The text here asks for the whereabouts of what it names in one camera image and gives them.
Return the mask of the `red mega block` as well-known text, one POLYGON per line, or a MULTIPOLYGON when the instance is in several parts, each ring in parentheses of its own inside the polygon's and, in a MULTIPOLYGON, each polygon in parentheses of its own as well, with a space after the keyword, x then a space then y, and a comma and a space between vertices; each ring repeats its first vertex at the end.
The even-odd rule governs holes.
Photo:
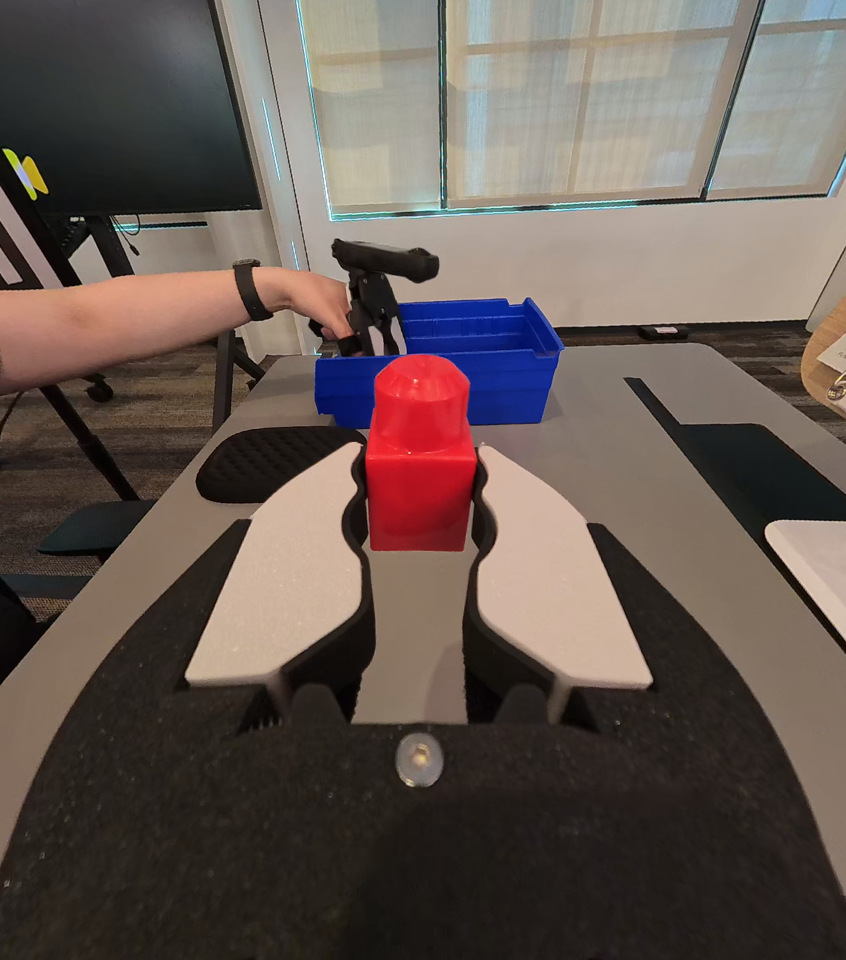
POLYGON ((365 457, 374 551, 461 551, 477 453, 470 383, 441 356, 407 354, 374 382, 365 457))

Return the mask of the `blue plastic bin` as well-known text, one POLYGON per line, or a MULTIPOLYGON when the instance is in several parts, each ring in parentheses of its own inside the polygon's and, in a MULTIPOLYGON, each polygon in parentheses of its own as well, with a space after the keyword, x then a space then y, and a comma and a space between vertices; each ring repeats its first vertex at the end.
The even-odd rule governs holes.
MULTIPOLYGON (((563 344, 532 298, 401 303, 410 354, 447 358, 470 383, 471 426, 537 424, 542 420, 563 344)), ((390 356, 316 360, 314 402, 338 426, 368 428, 374 381, 390 356)))

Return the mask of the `black monitor stand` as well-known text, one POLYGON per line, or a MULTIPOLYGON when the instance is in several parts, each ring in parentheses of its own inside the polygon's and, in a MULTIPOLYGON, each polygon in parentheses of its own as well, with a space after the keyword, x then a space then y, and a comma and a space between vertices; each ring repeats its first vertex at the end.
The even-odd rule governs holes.
MULTIPOLYGON (((44 218, 68 258, 72 258, 82 243, 92 237, 105 265, 107 278, 128 277, 136 273, 128 255, 128 251, 136 248, 130 243, 128 227, 116 217, 45 214, 44 218)), ((232 413, 234 367, 248 373, 252 387, 263 377, 263 370, 237 345, 236 333, 223 333, 211 343, 216 353, 213 388, 213 431, 216 431, 232 413)))

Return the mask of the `person's left hand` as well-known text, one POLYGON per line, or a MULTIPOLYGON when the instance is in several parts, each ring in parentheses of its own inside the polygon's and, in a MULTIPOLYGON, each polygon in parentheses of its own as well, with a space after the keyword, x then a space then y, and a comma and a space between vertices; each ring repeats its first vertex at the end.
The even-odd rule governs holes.
POLYGON ((338 280, 305 270, 272 269, 263 297, 272 311, 291 310, 315 322, 324 339, 339 341, 352 337, 351 306, 347 286, 338 280))

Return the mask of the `large window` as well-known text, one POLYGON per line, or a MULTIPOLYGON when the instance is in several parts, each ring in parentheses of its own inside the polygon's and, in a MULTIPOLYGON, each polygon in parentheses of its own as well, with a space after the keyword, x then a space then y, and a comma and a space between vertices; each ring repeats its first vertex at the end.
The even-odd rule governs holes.
POLYGON ((824 196, 846 2, 297 2, 333 220, 824 196))

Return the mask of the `black wrist rest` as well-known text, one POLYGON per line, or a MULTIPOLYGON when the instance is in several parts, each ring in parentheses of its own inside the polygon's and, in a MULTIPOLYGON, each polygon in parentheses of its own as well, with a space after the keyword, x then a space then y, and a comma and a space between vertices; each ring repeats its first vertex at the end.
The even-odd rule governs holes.
POLYGON ((200 496, 217 503, 262 503, 287 482, 348 443, 359 431, 329 425, 244 430, 225 438, 200 466, 200 496))

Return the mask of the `person's left forearm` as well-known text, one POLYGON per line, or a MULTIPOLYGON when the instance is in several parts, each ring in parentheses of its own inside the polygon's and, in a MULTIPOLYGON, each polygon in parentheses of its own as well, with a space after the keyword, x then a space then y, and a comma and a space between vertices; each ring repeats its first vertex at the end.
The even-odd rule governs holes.
POLYGON ((0 396, 168 354, 247 319, 231 271, 0 291, 0 396))

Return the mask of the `black wrist band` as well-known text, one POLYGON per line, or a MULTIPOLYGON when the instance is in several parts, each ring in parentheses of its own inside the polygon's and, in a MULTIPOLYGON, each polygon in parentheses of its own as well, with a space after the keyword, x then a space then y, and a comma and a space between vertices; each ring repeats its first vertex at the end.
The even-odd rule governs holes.
POLYGON ((256 286, 254 271, 261 268, 261 262, 254 258, 241 258, 233 263, 237 293, 250 322, 265 322, 274 317, 262 301, 256 286))

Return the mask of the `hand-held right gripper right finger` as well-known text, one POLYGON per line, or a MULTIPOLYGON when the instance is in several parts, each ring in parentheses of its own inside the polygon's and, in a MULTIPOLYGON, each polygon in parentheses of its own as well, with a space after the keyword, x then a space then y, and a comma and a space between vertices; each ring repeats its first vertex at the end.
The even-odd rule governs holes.
POLYGON ((653 677, 585 517, 544 480, 477 448, 462 621, 467 714, 494 714, 518 686, 543 714, 576 690, 645 692, 653 677))

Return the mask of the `large black monitor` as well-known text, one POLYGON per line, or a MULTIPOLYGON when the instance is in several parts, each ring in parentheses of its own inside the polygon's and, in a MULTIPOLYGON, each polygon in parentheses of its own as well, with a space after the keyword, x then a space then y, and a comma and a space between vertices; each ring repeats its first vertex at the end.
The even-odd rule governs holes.
POLYGON ((213 2, 0 1, 0 145, 45 214, 260 210, 213 2))

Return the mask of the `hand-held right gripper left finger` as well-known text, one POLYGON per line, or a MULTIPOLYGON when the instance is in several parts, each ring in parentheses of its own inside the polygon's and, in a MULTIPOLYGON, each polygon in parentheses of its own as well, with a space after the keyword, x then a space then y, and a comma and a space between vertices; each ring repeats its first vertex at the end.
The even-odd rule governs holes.
POLYGON ((283 714, 303 687, 355 712, 376 652, 365 446, 346 442, 249 519, 187 667, 193 689, 257 687, 283 714))

